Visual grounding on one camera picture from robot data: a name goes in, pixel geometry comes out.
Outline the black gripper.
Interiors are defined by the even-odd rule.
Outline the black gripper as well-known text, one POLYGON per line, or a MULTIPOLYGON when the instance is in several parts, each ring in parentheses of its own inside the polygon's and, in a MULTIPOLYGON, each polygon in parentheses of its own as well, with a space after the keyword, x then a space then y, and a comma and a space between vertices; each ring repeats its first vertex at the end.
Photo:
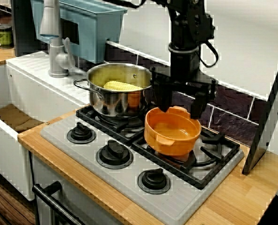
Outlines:
POLYGON ((172 91, 195 94, 190 107, 192 119, 201 118, 209 100, 209 94, 215 94, 217 81, 199 69, 200 50, 171 52, 170 67, 152 67, 151 84, 154 89, 156 104, 166 112, 172 102, 172 91))

